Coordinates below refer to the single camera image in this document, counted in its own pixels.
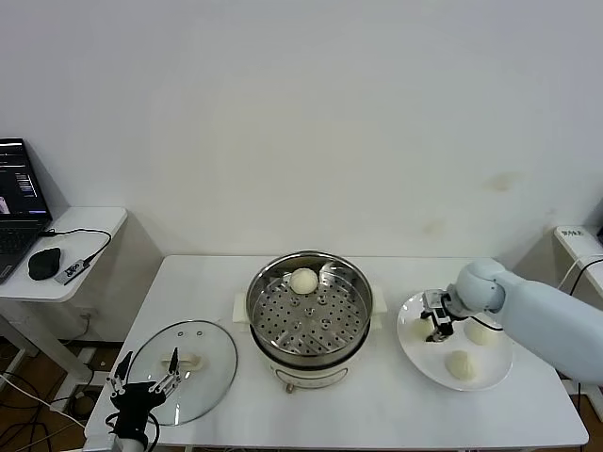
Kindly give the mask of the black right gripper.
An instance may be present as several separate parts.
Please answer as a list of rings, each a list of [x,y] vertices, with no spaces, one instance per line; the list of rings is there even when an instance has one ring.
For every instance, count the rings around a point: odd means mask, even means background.
[[[446,301],[450,301],[450,296],[442,289],[426,290],[422,295],[423,310],[420,318],[434,325],[433,332],[425,339],[428,343],[442,343],[448,339],[448,329],[452,328],[453,319],[447,310]]]

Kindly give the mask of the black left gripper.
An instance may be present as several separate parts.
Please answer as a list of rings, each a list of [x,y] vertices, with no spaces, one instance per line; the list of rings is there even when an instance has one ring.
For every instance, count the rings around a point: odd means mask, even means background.
[[[163,392],[173,392],[181,380],[179,353],[176,347],[170,357],[167,374],[155,384],[146,381],[126,383],[123,387],[131,358],[132,352],[129,351],[108,377],[113,394],[111,402],[118,411],[113,430],[118,437],[145,437],[149,420],[159,429],[153,410],[165,403],[166,396]]]

